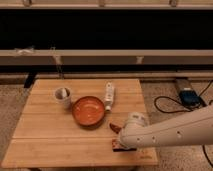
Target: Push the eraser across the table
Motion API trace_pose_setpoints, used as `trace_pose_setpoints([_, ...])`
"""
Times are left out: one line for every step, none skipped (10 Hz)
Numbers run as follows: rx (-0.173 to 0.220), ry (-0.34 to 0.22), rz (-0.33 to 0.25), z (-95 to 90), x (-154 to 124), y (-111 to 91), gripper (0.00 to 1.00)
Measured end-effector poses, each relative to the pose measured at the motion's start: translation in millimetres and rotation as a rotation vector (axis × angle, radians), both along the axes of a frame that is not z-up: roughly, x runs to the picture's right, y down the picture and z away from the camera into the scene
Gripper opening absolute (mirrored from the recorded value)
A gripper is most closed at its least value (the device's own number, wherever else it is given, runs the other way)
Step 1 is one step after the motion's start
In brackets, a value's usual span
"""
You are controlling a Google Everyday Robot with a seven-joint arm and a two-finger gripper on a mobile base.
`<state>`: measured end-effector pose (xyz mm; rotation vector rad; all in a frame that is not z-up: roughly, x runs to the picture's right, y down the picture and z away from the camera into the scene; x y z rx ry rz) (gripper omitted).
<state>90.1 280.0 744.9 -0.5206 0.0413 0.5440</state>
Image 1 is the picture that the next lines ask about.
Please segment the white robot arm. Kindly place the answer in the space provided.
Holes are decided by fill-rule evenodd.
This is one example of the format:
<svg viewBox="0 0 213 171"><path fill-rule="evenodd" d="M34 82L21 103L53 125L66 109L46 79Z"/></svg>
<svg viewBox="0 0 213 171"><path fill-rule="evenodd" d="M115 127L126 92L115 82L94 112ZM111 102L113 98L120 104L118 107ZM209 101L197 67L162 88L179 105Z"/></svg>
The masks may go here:
<svg viewBox="0 0 213 171"><path fill-rule="evenodd" d="M213 144L213 105L159 123L148 124L142 113L129 114L118 134L124 148Z"/></svg>

